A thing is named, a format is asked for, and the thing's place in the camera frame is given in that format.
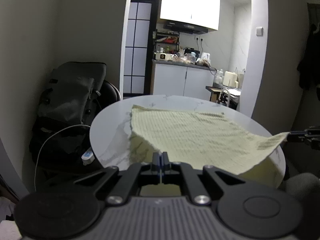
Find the yellow waffle towel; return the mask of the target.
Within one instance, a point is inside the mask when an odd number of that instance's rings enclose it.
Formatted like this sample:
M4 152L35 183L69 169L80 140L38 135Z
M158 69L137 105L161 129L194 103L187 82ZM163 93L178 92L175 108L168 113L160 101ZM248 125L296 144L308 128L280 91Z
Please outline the yellow waffle towel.
M253 134L223 113L170 111L134 105L131 109L129 162L151 161L153 153L194 169L213 165L271 187L283 181L271 154L287 133Z

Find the white kitchen base cabinet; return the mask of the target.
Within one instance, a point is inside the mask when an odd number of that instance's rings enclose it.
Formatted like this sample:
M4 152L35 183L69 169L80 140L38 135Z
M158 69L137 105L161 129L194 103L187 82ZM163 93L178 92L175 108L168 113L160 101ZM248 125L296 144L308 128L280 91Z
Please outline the white kitchen base cabinet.
M209 100L216 70L205 66L170 61L153 61L150 93Z

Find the black bag on chair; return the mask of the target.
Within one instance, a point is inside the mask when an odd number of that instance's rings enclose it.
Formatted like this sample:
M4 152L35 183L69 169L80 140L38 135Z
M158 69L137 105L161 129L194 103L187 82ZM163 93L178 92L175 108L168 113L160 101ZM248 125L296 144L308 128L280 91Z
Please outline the black bag on chair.
M49 136L72 125L90 126L100 111L120 101L106 71L103 62L69 61L55 68L40 96L33 133Z

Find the white electric kettle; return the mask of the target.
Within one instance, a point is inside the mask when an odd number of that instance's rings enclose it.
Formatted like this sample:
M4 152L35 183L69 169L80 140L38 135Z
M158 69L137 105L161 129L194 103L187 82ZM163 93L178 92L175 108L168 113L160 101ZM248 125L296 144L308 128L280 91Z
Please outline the white electric kettle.
M208 64L211 64L210 53L202 52L201 59L207 62Z

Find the black spice rack shelf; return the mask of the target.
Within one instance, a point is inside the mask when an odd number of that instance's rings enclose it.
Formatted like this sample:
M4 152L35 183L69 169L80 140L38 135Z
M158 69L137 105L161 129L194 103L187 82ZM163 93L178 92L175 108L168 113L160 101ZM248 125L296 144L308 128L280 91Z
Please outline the black spice rack shelf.
M176 54L180 49L178 31L158 30L153 32L154 53Z

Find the black range hood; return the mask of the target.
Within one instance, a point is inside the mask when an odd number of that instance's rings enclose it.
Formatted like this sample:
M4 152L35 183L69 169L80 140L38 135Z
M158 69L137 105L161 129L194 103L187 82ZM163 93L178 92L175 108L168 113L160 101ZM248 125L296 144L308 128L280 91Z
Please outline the black range hood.
M188 34L199 34L199 35L206 34L209 32L208 28L205 28L199 25L177 22L177 21L169 21L169 20L167 20L164 23L164 29L179 31L179 32L188 33Z

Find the black framed glass door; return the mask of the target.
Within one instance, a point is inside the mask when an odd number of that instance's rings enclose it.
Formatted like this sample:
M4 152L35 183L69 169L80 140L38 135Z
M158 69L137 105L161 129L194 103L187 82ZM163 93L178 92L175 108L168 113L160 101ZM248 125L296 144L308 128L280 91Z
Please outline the black framed glass door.
M131 0L125 43L123 94L149 95L159 0Z

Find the wall light switch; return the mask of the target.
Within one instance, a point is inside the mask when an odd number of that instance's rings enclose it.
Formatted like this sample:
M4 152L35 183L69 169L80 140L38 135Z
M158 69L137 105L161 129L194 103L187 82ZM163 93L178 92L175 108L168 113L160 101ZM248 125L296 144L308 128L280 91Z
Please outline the wall light switch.
M263 27L256 27L256 36L263 36L263 33L264 33L264 28Z

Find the white upper wall cabinet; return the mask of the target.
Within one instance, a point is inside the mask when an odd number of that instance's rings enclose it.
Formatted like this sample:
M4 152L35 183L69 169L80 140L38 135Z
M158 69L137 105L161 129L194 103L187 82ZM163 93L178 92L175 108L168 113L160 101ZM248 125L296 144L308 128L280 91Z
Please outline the white upper wall cabinet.
M218 30L221 0L161 0L160 19Z

